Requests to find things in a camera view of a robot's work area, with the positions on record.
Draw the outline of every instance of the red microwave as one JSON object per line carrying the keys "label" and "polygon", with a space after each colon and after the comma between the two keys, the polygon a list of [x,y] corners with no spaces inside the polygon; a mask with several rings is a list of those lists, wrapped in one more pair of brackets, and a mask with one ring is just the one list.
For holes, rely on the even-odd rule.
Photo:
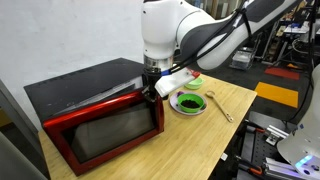
{"label": "red microwave", "polygon": [[[110,66],[117,72],[127,72],[126,78],[119,80],[117,72],[111,73],[112,76],[104,77],[117,79],[117,85],[101,82],[92,85],[96,76],[106,73],[99,74],[97,69],[110,70]],[[25,87],[43,129],[77,176],[163,132],[162,100],[159,97],[156,102],[149,102],[144,98],[142,68],[139,63],[117,59]],[[55,91],[57,86],[65,87],[65,83],[68,92]],[[88,88],[89,93],[79,95],[81,98],[74,97],[78,88]]]}

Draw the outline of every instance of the wooden table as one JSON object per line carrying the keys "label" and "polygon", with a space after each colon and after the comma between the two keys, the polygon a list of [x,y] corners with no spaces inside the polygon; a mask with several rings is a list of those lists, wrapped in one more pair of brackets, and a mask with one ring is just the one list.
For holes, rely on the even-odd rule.
{"label": "wooden table", "polygon": [[138,147],[76,177],[44,131],[40,142],[52,179],[207,179],[251,106],[256,92],[205,75],[194,92],[213,90],[235,119],[229,123],[212,99],[196,116],[180,114],[164,101],[165,130]]}

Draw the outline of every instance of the plate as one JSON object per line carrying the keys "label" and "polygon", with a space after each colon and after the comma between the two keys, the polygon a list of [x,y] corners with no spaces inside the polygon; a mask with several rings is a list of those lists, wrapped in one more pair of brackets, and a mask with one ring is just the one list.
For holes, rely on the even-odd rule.
{"label": "plate", "polygon": [[170,105],[171,107],[176,110],[178,113],[181,113],[181,114],[184,114],[184,115],[188,115],[188,116],[194,116],[194,115],[198,115],[198,114],[201,114],[203,113],[204,110],[206,110],[207,106],[208,106],[208,103],[206,101],[206,99],[201,96],[200,94],[197,94],[195,92],[189,92],[189,91],[182,91],[184,94],[195,94],[195,95],[198,95],[200,96],[203,101],[204,101],[204,105],[205,105],[205,108],[204,109],[200,109],[200,111],[196,112],[196,113],[186,113],[186,112],[183,112],[180,107],[178,106],[178,93],[175,93],[173,94],[171,97],[170,97]]}

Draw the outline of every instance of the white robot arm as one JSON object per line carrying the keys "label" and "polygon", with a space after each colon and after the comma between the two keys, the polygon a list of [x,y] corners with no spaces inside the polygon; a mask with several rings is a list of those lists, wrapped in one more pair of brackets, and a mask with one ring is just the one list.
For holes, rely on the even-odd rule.
{"label": "white robot arm", "polygon": [[[251,35],[300,2],[244,0],[240,10],[223,20],[214,20],[184,0],[144,0],[141,16],[145,74],[151,92],[148,95],[164,97],[196,78],[199,73],[193,70],[218,67]],[[308,112],[298,129],[277,146],[280,154],[308,179],[320,177],[320,66],[313,78],[315,89]]]}

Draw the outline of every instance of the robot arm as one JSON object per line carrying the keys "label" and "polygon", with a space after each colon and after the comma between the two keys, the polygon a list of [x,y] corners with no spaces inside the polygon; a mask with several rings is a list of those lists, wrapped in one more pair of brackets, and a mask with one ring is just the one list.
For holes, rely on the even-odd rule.
{"label": "robot arm", "polygon": [[[199,75],[190,68],[205,71],[218,67],[251,34],[278,20],[299,2],[244,0],[240,5],[242,11],[214,20],[184,0],[145,0],[142,36],[145,72],[151,91],[164,97]],[[174,57],[176,50],[180,50],[180,54]]]}

